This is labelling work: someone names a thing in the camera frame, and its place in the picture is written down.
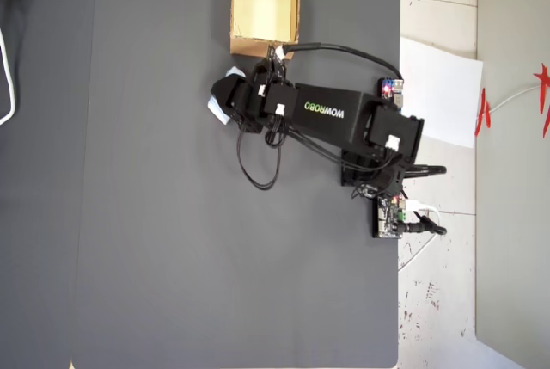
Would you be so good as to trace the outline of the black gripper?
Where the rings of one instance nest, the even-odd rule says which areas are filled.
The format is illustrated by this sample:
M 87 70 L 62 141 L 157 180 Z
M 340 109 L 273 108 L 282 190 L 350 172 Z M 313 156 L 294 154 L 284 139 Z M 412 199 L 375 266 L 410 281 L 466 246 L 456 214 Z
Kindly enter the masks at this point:
M 261 133 L 265 98 L 260 86 L 271 75 L 267 63 L 258 63 L 248 77 L 223 77 L 213 84 L 213 97 L 223 113 L 237 120 L 244 132 Z

